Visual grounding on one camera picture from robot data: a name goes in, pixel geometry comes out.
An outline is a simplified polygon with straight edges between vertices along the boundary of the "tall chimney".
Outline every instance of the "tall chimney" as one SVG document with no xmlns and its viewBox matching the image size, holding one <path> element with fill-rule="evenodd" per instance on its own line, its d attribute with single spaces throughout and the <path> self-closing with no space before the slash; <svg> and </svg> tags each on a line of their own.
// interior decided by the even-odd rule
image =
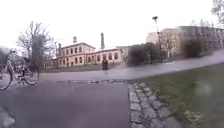
<svg viewBox="0 0 224 128">
<path fill-rule="evenodd" d="M 105 44 L 104 44 L 104 34 L 101 33 L 101 49 L 104 49 Z"/>
<path fill-rule="evenodd" d="M 77 37 L 73 36 L 73 43 L 77 43 Z"/>
</svg>

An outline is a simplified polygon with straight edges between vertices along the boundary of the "road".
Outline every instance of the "road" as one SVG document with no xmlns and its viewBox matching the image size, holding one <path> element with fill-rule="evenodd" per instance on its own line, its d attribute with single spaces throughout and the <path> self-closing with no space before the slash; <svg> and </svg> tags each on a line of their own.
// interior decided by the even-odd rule
<svg viewBox="0 0 224 128">
<path fill-rule="evenodd" d="M 89 71 L 89 72 L 61 72 L 61 73 L 43 73 L 41 79 L 43 81 L 54 80 L 108 80 L 108 79 L 137 79 L 141 77 L 160 75 L 170 72 L 188 70 L 212 64 L 224 62 L 224 50 L 214 52 L 210 56 L 196 59 L 187 59 L 175 61 L 166 64 L 156 64 L 135 68 L 114 69 L 105 71 Z"/>
<path fill-rule="evenodd" d="M 136 79 L 221 63 L 223 55 L 224 50 L 221 50 L 200 59 L 107 72 L 41 74 L 41 80 L 35 86 L 15 88 L 17 85 L 13 85 L 0 92 L 0 108 L 15 119 L 14 128 L 128 128 L 127 84 L 55 81 Z"/>
<path fill-rule="evenodd" d="M 129 127 L 125 84 L 39 83 L 0 92 L 0 107 L 15 128 Z"/>
</svg>

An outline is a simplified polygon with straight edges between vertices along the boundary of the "grass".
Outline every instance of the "grass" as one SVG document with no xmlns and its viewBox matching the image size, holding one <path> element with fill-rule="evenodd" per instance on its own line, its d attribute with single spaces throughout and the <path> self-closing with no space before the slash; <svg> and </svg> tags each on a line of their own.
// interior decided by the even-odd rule
<svg viewBox="0 0 224 128">
<path fill-rule="evenodd" d="M 114 68 L 118 64 L 109 65 L 109 69 Z M 97 71 L 102 70 L 102 65 L 86 65 L 86 66 L 74 66 L 69 68 L 60 68 L 60 69 L 43 69 L 43 73 L 57 73 L 57 72 L 85 72 L 85 71 Z"/>
<path fill-rule="evenodd" d="M 224 127 L 224 63 L 142 80 L 184 128 Z M 185 114 L 187 110 L 200 113 L 204 118 L 189 121 Z"/>
</svg>

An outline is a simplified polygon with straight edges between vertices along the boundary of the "pedestrian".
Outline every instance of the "pedestrian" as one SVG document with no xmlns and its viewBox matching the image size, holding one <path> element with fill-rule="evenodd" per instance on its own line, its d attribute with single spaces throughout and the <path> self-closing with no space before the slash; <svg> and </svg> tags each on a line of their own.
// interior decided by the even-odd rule
<svg viewBox="0 0 224 128">
<path fill-rule="evenodd" d="M 108 70 L 108 61 L 106 60 L 106 58 L 103 58 L 102 69 L 103 70 Z"/>
</svg>

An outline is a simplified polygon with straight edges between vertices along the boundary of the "street lamp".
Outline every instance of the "street lamp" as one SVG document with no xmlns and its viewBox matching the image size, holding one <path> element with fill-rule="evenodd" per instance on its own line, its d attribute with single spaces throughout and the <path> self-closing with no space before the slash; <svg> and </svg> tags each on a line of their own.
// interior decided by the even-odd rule
<svg viewBox="0 0 224 128">
<path fill-rule="evenodd" d="M 157 24 L 157 19 L 158 19 L 158 16 L 154 16 L 152 17 L 152 19 L 155 21 L 156 23 L 156 29 L 157 29 L 157 35 L 158 35 L 158 41 L 159 41 L 159 49 L 160 49 L 160 60 L 162 61 L 162 48 L 161 48 L 161 43 L 160 43 L 160 36 L 159 36 L 159 28 L 158 28 L 158 24 Z"/>
</svg>

